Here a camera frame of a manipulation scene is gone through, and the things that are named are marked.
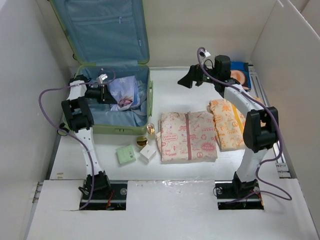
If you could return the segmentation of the blue princess cloth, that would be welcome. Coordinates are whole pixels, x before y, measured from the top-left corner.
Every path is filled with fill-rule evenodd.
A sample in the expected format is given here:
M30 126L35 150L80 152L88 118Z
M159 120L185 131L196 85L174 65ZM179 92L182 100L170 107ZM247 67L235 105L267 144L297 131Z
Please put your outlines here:
M107 84L107 89L116 101L110 104L111 111L126 111L140 104L138 83L134 75L114 79Z

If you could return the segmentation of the blue orange cloth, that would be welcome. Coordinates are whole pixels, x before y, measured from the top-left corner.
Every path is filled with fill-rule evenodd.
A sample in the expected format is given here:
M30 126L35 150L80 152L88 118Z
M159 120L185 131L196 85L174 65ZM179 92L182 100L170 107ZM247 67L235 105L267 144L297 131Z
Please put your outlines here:
M232 61L230 63L230 76L236 79L247 92L251 90L251 79L248 62Z

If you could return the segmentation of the small clear perfume bottle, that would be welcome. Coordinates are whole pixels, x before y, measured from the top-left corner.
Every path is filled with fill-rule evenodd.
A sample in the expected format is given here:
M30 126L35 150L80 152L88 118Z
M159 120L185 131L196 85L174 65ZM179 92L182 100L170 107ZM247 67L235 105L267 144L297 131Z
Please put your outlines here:
M147 125L147 132L150 136L153 136L155 134L155 125L153 123L149 123Z

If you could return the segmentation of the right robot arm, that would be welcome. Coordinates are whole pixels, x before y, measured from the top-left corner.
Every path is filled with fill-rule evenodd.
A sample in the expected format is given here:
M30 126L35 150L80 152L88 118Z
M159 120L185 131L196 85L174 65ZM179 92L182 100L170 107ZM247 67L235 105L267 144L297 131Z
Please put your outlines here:
M231 76L231 60L228 56L216 56L212 68L207 68L205 62L210 56L208 51L200 48L197 53L198 64L192 65L187 75L177 83L189 89L193 85L199 87L202 83L213 84L214 89L245 117L242 134L245 151L242 162L226 188L215 188L227 193L227 204L233 204L257 194L257 174L263 158L279 140L278 111L275 107L266 107L252 98L241 83Z

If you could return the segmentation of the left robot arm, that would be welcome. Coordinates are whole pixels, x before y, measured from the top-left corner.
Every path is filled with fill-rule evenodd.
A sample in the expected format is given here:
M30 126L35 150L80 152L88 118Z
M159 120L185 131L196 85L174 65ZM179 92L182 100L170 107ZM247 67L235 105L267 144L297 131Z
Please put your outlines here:
M85 93L88 79L77 75L69 81L70 92L61 102L63 114L69 131L79 141L85 160L86 180L78 189L84 200L106 200L112 193L112 186L101 167L93 138L94 118L89 108Z

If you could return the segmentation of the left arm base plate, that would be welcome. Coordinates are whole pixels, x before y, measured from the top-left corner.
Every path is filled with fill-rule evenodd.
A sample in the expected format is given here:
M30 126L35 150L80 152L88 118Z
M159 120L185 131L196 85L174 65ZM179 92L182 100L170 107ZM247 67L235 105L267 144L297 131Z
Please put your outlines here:
M83 187L79 187L81 199L79 208L83 211L125 211L127 205L127 181L112 181L109 193L93 193L89 204L89 193Z

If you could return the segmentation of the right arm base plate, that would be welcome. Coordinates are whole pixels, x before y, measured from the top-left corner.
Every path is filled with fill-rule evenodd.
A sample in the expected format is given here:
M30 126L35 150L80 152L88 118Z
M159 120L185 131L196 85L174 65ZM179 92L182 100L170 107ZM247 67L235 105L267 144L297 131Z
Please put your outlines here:
M237 193L232 181L216 181L213 194L219 210L264 210L260 193L252 189Z

